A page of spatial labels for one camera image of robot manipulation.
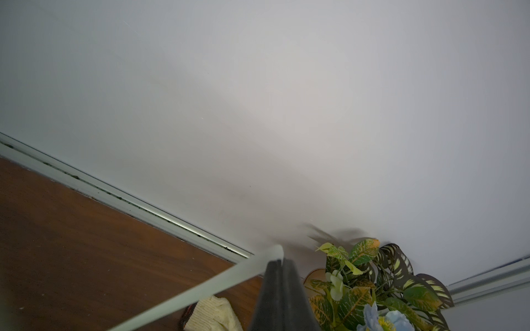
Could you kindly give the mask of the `green insulated delivery bag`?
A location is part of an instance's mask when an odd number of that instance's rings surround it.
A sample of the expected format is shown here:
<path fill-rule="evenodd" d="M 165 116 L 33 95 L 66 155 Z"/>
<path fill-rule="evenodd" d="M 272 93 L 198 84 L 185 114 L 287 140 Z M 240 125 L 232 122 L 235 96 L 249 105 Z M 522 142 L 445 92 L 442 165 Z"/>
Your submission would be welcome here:
<path fill-rule="evenodd" d="M 281 261 L 284 259 L 284 249 L 281 245 L 273 245 L 259 254 L 245 259 L 231 268 L 223 271 L 215 277 L 197 285 L 173 298 L 166 300 L 137 316 L 124 321 L 123 323 L 111 328 L 112 331 L 136 330 L 147 324 L 157 321 L 162 317 L 173 314 L 174 312 L 196 303 L 209 296 L 223 292 L 238 284 L 241 284 L 251 278 L 265 272 L 270 262 Z"/>

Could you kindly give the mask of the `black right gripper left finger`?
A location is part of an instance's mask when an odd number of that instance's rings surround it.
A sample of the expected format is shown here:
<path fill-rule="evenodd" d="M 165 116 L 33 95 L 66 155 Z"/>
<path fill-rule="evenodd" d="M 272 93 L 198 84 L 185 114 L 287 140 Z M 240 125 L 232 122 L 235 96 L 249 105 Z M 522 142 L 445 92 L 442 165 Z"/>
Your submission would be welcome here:
<path fill-rule="evenodd" d="M 248 330 L 276 331 L 284 329 L 282 280 L 282 260 L 269 262 L 266 266 L 258 301 Z"/>

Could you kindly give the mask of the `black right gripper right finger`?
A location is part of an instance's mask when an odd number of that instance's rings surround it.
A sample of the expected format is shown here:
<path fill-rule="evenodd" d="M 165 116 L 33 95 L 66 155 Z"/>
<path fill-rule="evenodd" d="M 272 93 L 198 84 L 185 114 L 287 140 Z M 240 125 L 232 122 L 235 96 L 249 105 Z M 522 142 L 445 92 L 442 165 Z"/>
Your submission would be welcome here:
<path fill-rule="evenodd" d="M 285 259 L 282 263 L 282 287 L 284 330 L 320 330 L 298 274 L 298 269 L 290 259 Z"/>

